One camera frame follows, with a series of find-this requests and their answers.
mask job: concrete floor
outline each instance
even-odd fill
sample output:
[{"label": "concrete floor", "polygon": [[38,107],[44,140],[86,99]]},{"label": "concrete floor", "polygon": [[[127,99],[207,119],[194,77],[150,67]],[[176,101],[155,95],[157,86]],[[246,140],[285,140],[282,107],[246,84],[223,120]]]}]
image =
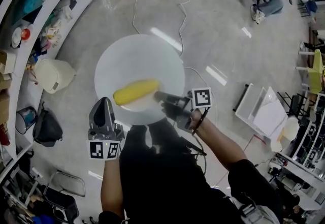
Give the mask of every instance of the concrete floor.
[{"label": "concrete floor", "polygon": [[[179,46],[178,30],[184,14],[177,4],[186,1],[138,0],[135,24],[142,34],[167,35]],[[104,163],[88,159],[85,142],[88,115],[97,101],[95,67],[112,43],[137,33],[132,26],[135,0],[111,2],[113,10],[108,11],[101,0],[94,0],[59,52],[57,58],[68,61],[77,70],[74,81],[56,94],[43,95],[45,106],[54,112],[63,129],[63,141],[53,148],[34,146],[44,162],[85,180],[86,198],[76,197],[80,219],[97,218],[101,211],[101,181],[88,171],[102,175]],[[291,6],[288,1],[282,14],[257,25],[250,17],[252,4],[253,0],[191,0],[185,5],[187,20],[182,32],[182,60],[185,67],[196,69],[212,87],[217,104],[217,126],[258,164],[270,159],[272,152],[269,146],[252,138],[254,131],[241,122],[232,109],[246,83],[271,86],[275,91],[289,94],[300,91],[301,78],[295,66],[299,43],[308,40],[308,25],[307,20],[300,18],[296,5]],[[211,70],[219,77],[209,74]],[[185,76],[185,92],[205,86],[194,71],[185,69]],[[208,117],[216,120],[214,108]],[[190,135],[182,134],[195,142]],[[229,193],[226,170],[206,146],[205,150],[208,183]],[[265,174],[267,164],[261,164],[258,169]]]}]

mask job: cardboard box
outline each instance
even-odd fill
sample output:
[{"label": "cardboard box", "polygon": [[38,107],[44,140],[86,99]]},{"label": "cardboard box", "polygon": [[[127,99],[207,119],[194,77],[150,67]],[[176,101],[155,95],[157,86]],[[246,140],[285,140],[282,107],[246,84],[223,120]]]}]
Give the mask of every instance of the cardboard box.
[{"label": "cardboard box", "polygon": [[0,92],[0,125],[9,119],[9,99],[5,90]]},{"label": "cardboard box", "polygon": [[10,88],[11,77],[10,74],[1,74],[0,73],[0,91],[3,89]]},{"label": "cardboard box", "polygon": [[14,53],[0,50],[0,73],[13,73],[15,68],[16,55]]}]

